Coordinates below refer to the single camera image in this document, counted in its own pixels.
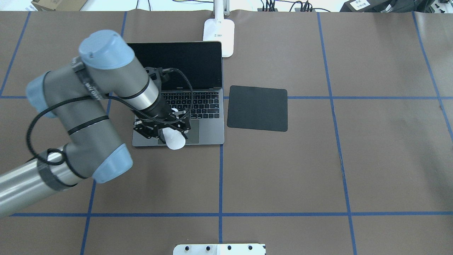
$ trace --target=brown table surface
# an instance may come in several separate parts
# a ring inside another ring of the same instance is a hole
[[[211,17],[0,12],[0,173],[30,158],[26,84],[67,64],[89,34],[200,41]],[[105,102],[132,169],[0,219],[1,254],[169,255],[176,244],[219,242],[264,243],[269,255],[453,253],[453,15],[229,18],[226,112],[231,85],[284,88],[288,131],[226,127],[220,146],[134,148],[132,113]],[[56,119],[33,135],[40,151],[68,141]]]

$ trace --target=open laptop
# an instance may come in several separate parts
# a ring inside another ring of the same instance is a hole
[[[223,144],[223,75],[220,42],[129,43],[143,67],[178,68],[189,79],[194,90],[194,105],[190,113],[191,130],[186,145]],[[188,105],[190,90],[177,72],[169,73],[162,83],[161,93],[172,107]],[[159,139],[146,139],[136,131],[132,145],[162,146]]]

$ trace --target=sticker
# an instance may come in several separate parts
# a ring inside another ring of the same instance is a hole
[[[350,4],[356,10],[360,10],[367,6],[370,6],[370,3],[368,3],[367,0],[355,0],[354,2],[351,2]]]

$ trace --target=laptop screen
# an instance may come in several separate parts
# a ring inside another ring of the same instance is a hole
[[[129,43],[143,67],[178,68],[193,89],[222,87],[222,46],[220,42]],[[188,89],[176,72],[162,84],[162,90]]]

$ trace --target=light blue cap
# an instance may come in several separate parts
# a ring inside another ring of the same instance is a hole
[[[102,70],[123,67],[135,57],[134,51],[113,30],[91,34],[80,44],[79,55],[86,65]]]
[[[98,183],[104,183],[122,175],[131,167],[132,158],[123,143],[94,171],[93,179]]]
[[[32,80],[27,85],[27,88],[25,90],[27,99],[29,100],[30,104],[36,108],[38,113],[49,108],[49,106],[47,105],[47,102],[46,102],[46,98],[44,97],[44,77],[46,77],[47,73],[44,73],[43,75]],[[46,116],[48,118],[56,117],[55,114],[53,114],[52,112],[48,112],[44,116]]]

